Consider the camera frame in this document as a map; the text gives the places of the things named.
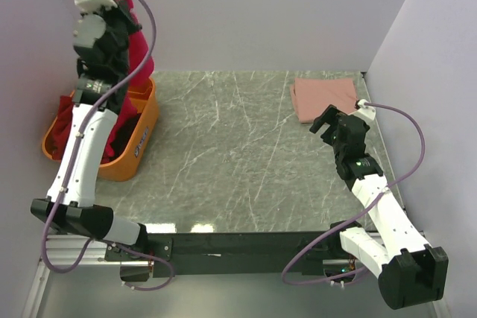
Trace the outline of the bright pink t shirt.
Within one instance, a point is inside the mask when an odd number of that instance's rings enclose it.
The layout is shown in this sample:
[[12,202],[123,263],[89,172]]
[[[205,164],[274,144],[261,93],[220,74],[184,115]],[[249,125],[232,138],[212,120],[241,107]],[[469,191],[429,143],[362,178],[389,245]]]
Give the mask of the bright pink t shirt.
[[[146,43],[145,36],[141,31],[130,35],[129,42],[130,71],[133,71],[142,62],[149,47]],[[133,87],[145,85],[153,70],[154,59],[153,57],[150,57],[129,84]],[[114,125],[104,148],[104,153],[101,159],[102,164],[114,161],[122,154],[129,141],[130,134],[133,131],[133,125],[138,119],[139,115],[137,109],[132,104],[129,95],[126,95],[116,124]]]

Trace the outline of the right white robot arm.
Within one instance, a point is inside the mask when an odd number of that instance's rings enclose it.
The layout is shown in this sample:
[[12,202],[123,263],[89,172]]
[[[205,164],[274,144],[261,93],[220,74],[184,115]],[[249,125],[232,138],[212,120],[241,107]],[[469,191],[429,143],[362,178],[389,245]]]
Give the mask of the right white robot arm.
[[363,205],[381,240],[350,224],[339,232],[341,248],[356,257],[378,280],[385,303],[406,308],[443,298],[449,259],[442,247],[433,247],[414,227],[391,191],[377,161],[366,152],[365,138],[376,112],[364,100],[346,114],[333,105],[310,128],[323,125],[324,143],[332,146],[336,170]]

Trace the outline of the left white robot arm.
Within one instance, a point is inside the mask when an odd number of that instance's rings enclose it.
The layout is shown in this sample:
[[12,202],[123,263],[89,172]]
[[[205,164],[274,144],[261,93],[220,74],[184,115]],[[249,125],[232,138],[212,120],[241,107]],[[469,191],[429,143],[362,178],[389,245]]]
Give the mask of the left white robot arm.
[[57,175],[31,213],[50,229],[114,242],[139,251],[148,246],[145,225],[119,217],[95,202],[104,149],[127,91],[129,36],[140,31],[130,15],[85,13],[74,31],[78,82],[72,96],[72,126]]

